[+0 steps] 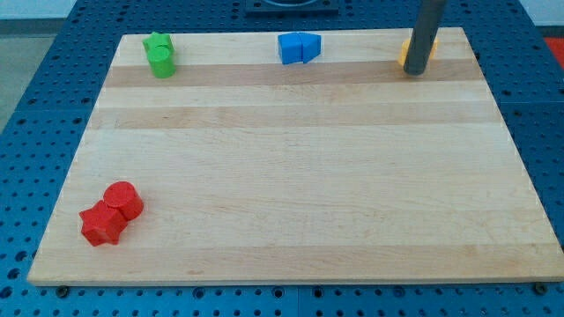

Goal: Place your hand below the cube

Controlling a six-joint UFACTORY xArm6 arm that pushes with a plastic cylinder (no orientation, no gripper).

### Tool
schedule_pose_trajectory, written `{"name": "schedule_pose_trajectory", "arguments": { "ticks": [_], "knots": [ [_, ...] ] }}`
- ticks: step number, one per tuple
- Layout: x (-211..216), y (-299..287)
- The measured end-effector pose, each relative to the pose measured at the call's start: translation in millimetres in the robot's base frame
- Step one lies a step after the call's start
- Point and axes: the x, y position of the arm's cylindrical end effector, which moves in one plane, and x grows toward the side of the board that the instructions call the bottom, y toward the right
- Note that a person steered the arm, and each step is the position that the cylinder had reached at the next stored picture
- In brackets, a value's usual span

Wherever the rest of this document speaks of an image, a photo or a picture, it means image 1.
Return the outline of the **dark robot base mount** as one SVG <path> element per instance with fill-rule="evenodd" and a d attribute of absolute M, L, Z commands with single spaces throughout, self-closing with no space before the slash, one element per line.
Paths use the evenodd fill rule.
<path fill-rule="evenodd" d="M 339 0 L 245 0 L 247 16 L 267 14 L 338 13 Z"/>

